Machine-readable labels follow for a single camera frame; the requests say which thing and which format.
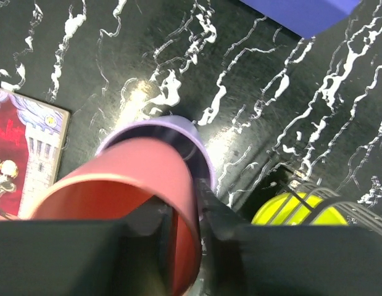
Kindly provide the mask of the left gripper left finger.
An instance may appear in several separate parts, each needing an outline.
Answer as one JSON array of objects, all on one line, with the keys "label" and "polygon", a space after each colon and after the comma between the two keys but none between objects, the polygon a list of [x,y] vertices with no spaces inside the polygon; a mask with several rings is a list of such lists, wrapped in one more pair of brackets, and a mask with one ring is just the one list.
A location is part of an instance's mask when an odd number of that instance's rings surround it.
[{"label": "left gripper left finger", "polygon": [[0,295],[165,295],[171,211],[118,220],[0,217]]}]

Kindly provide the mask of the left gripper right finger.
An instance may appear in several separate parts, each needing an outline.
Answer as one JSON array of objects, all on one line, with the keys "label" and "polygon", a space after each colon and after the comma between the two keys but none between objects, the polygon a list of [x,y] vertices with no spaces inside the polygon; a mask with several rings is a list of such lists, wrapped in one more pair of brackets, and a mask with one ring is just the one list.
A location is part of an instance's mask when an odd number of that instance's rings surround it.
[{"label": "left gripper right finger", "polygon": [[356,226],[254,226],[195,182],[212,295],[382,295],[382,237]]}]

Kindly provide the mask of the pink plastic cup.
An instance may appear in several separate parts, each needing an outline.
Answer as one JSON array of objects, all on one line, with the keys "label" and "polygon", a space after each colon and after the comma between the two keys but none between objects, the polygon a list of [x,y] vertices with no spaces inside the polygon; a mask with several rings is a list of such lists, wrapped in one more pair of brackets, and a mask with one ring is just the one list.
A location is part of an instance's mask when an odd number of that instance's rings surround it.
[{"label": "pink plastic cup", "polygon": [[29,219],[114,219],[152,197],[174,210],[169,245],[172,295],[183,295],[201,262],[199,216],[193,178],[181,155],[154,138],[133,138],[101,152],[27,206]]}]

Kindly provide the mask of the lilac plastic cup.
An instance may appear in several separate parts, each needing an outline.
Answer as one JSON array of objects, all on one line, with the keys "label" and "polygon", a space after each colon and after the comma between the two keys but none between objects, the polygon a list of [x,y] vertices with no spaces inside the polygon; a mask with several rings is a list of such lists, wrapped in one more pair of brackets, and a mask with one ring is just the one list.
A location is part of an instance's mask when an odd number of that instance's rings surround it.
[{"label": "lilac plastic cup", "polygon": [[171,145],[182,157],[193,179],[201,178],[215,187],[215,170],[197,128],[185,117],[167,115],[122,125],[99,145],[95,156],[133,138],[155,138]]}]

